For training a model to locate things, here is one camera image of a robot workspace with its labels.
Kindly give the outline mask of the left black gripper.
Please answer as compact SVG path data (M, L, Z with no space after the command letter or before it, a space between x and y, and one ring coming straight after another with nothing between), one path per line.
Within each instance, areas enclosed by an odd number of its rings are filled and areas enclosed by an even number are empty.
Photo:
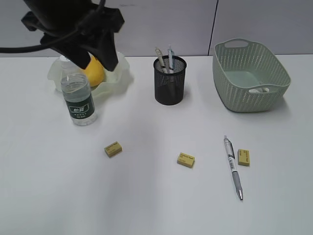
M114 71L118 58L114 35L125 20L120 9L90 0L26 0L29 12L22 23L29 31L44 35L39 45L22 47L21 52L50 48L81 69L91 61L91 53L108 71Z

